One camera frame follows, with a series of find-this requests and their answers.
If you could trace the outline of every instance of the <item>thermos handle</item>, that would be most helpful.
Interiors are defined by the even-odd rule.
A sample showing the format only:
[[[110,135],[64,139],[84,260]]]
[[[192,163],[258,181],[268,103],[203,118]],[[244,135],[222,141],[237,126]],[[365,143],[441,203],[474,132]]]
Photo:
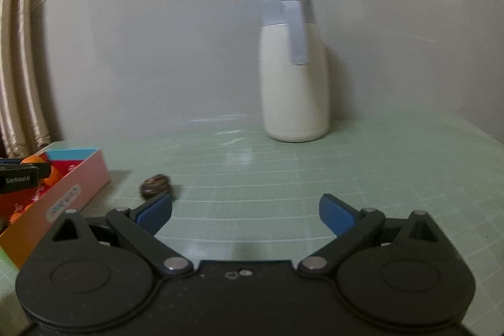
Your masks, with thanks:
[[[308,39],[304,26],[303,4],[298,0],[284,0],[285,21],[289,33],[290,55],[295,65],[308,63]]]

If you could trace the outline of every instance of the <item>white thermos jug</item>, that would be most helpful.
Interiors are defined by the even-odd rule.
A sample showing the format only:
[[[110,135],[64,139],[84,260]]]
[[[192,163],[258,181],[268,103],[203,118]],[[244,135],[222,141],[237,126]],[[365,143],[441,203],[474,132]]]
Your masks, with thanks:
[[[326,53],[311,0],[263,0],[260,73],[266,132],[310,141],[329,128]]]

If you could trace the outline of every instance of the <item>open cardboard box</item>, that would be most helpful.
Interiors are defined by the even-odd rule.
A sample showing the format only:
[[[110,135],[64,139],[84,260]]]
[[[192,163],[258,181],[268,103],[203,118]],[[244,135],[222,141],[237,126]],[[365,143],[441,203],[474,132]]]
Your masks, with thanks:
[[[67,169],[68,164],[71,166],[61,180],[44,191],[40,198],[0,235],[0,247],[18,268],[65,209],[82,210],[109,181],[102,152],[97,148],[49,149],[39,155],[45,156],[51,163],[60,162],[66,165]],[[37,195],[36,188],[18,191],[14,202],[14,197],[4,200],[13,202],[9,206],[21,209],[24,207],[23,203],[32,201],[33,195]]]

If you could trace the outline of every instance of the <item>white sticker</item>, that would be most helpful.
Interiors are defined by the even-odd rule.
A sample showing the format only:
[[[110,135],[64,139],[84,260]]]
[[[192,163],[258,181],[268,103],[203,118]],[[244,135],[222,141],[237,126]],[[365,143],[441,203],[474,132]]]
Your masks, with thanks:
[[[68,206],[73,203],[79,195],[81,195],[81,186],[79,184],[74,185],[65,194],[57,200],[51,208],[45,212],[45,220],[49,223],[56,221],[56,218],[68,208]]]

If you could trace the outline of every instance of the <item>gray wall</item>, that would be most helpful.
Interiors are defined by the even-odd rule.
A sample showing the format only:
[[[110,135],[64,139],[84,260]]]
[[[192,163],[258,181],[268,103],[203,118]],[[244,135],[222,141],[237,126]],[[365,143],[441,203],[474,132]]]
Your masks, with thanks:
[[[47,0],[34,11],[57,137],[259,124],[260,0]],[[504,0],[314,0],[334,118],[458,113],[504,141]]]

